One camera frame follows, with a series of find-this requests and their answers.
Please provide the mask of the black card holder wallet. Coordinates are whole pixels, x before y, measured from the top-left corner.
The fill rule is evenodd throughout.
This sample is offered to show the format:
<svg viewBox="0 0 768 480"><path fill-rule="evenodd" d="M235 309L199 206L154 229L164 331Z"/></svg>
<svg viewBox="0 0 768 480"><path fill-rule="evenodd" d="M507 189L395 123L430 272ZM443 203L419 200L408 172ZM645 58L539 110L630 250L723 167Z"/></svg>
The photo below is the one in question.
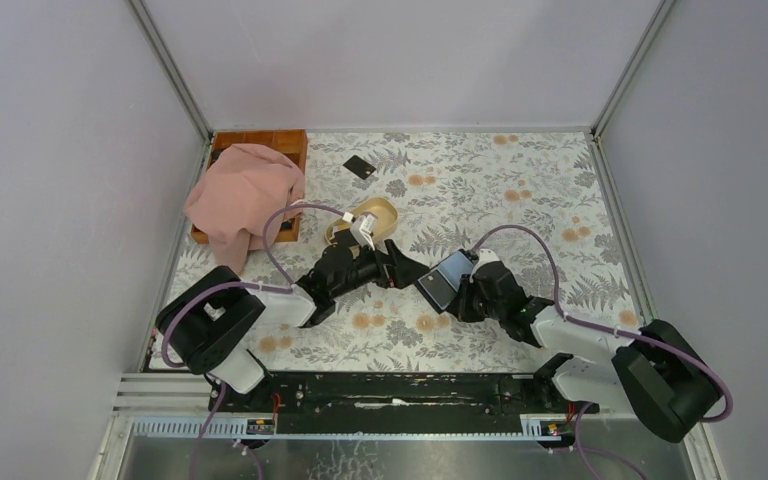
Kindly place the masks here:
<svg viewBox="0 0 768 480"><path fill-rule="evenodd" d="M457 289L458 294L462 277L470 275L473 271L473 261L470 259L467 250L459 249L441 260L430 271L435 269L443 273L452 287Z"/></svg>

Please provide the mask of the black credit card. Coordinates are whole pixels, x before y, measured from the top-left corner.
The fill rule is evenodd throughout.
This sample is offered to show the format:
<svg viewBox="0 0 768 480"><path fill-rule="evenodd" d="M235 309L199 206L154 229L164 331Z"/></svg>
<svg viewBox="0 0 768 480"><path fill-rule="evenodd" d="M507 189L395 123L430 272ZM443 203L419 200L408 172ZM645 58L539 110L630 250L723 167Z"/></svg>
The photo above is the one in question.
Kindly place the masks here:
<svg viewBox="0 0 768 480"><path fill-rule="evenodd" d="M359 179L366 180L376 172L376 167L358 155L352 155L342 166Z"/></svg>
<svg viewBox="0 0 768 480"><path fill-rule="evenodd" d="M438 313L444 312L456 298L453 288L440 270L432 270L416 281L416 288Z"/></svg>

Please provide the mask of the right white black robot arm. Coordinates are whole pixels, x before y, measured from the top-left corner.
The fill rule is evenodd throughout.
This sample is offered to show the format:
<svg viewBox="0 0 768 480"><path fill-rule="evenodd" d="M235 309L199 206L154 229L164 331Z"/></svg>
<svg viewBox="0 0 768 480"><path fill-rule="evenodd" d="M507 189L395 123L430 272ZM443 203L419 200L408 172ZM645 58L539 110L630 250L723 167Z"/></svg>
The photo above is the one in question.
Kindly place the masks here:
<svg viewBox="0 0 768 480"><path fill-rule="evenodd" d="M513 340L554 352L533 386L543 410L592 402L632 413L656 436L678 443L725 396L665 321L631 332L579 325L555 301L527 294L496 257L459 260L446 277L456 290L448 310L458 320L494 320Z"/></svg>

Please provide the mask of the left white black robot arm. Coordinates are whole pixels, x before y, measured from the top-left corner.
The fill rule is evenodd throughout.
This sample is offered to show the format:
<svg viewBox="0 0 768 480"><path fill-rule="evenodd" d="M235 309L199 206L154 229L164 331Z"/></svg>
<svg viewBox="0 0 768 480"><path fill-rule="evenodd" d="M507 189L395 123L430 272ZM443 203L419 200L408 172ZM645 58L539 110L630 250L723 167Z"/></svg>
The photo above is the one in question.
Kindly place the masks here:
<svg viewBox="0 0 768 480"><path fill-rule="evenodd" d="M172 368L218 382L248 411L269 401L266 370L242 344L257 322L292 327L319 325L339 297L367 284L404 289L429 273L391 240L383 249L330 245L313 267L288 287L247 283L219 266L168 304L156 317L160 352Z"/></svg>

